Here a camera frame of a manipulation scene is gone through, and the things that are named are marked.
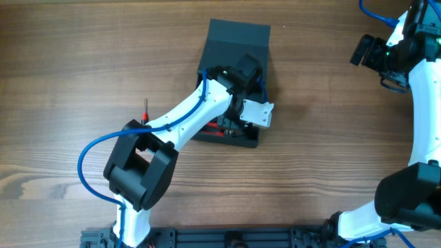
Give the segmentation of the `red handled pliers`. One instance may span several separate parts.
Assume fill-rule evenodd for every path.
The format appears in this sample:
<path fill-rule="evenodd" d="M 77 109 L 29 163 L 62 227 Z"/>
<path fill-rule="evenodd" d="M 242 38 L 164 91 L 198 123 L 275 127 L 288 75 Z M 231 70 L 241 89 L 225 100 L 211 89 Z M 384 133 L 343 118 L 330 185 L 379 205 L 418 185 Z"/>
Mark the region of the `red handled pliers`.
<path fill-rule="evenodd" d="M 218 126 L 215 122 L 206 123 L 199 131 L 202 134 L 209 134 L 213 136 L 224 136 L 225 133 L 222 128 Z"/>

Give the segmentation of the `black storage box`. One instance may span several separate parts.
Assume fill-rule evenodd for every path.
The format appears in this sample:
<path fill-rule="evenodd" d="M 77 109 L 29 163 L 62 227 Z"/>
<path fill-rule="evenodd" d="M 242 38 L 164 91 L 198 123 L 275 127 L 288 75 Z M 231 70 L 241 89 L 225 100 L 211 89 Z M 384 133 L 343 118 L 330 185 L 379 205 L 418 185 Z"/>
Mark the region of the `black storage box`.
<path fill-rule="evenodd" d="M 266 80 L 270 30 L 268 25 L 212 19 L 198 65 L 196 83 L 201 83 L 203 70 L 207 69 L 207 78 L 224 83 L 234 94 L 230 105 L 243 103 L 244 99 L 268 102 Z M 192 138 L 239 147 L 257 147 L 260 128 L 251 123 L 245 123 L 245 126 L 252 129 L 251 136 L 213 136 L 198 132 Z"/>

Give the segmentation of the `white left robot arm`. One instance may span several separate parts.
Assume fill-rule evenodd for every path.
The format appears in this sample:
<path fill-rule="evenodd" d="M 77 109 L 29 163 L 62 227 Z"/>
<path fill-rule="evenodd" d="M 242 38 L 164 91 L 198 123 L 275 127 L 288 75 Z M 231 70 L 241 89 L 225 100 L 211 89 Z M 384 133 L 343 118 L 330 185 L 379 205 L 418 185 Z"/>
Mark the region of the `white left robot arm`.
<path fill-rule="evenodd" d="M 138 247 L 150 234 L 151 209 L 170 186 L 178 155 L 193 138 L 256 147 L 269 127 L 273 104 L 265 98 L 265 71 L 250 54 L 235 65 L 205 67 L 183 102 L 149 121 L 132 120 L 117 134 L 103 176 L 117 211 L 113 233 L 120 246 Z"/>

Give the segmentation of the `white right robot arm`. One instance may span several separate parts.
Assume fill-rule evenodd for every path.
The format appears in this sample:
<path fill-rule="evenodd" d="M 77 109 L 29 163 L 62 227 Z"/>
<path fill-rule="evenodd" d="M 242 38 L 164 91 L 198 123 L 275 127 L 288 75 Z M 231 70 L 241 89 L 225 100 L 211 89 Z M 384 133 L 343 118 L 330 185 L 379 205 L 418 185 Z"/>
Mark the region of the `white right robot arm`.
<path fill-rule="evenodd" d="M 350 62 L 376 71 L 381 86 L 391 81 L 389 90 L 412 94 L 413 148 L 407 167 L 383 178 L 371 202 L 325 221 L 322 241 L 343 247 L 440 229 L 440 2 L 413 1 L 399 19 L 365 14 L 393 33 L 364 35 Z"/>

